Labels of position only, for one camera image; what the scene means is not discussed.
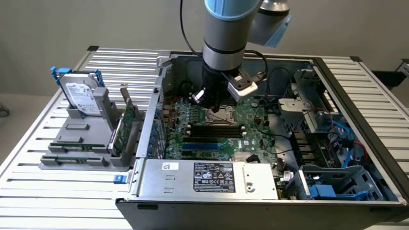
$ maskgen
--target slotted metal table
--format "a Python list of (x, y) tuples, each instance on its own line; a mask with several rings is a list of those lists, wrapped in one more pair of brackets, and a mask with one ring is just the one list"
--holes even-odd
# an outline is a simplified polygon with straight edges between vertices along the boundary
[[(88, 51), (76, 69), (100, 69), (110, 98), (126, 104), (120, 84), (128, 84), (132, 100), (146, 111), (159, 75), (158, 57), (168, 51), (99, 48)], [(368, 67), (349, 57), (321, 57), (345, 92), (409, 175), (409, 112)], [(130, 184), (114, 184), (128, 172), (51, 171), (38, 165), (68, 113), (59, 90), (19, 144), (0, 166), (0, 229), (108, 229), (131, 226), (114, 198)], [(409, 228), (409, 219), (371, 230)]]

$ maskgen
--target white wall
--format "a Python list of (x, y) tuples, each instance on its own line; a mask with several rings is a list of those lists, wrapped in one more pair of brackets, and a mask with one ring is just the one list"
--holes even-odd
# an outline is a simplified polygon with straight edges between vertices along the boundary
[[(270, 53), (360, 56), (372, 69), (409, 58), (407, 0), (290, 0), (294, 21)], [(203, 45), (203, 0), (186, 0), (186, 29)], [(50, 67), (74, 67), (88, 45), (187, 50), (179, 0), (0, 0), (0, 92), (52, 95)]]

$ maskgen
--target motherboard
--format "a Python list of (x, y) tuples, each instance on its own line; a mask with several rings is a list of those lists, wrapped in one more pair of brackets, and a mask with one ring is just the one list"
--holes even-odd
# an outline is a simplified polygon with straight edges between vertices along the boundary
[(276, 161), (268, 114), (259, 99), (227, 101), (218, 112), (187, 98), (164, 104), (167, 159), (246, 161), (258, 155), (262, 163)]

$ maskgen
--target floor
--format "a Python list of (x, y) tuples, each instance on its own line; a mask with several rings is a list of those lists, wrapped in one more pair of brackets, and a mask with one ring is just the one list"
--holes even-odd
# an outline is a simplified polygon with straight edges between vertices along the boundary
[(0, 117), (0, 164), (14, 150), (50, 100), (51, 97), (48, 96), (0, 94), (0, 102), (11, 110), (8, 117)]

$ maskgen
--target robotic arm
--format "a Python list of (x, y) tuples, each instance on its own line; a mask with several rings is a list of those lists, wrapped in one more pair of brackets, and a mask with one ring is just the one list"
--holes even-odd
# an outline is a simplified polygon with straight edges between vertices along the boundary
[(287, 0), (204, 0), (207, 8), (203, 88), (192, 99), (219, 111), (231, 96), (240, 100), (258, 90), (267, 71), (251, 76), (243, 66), (248, 41), (276, 47), (291, 21)]

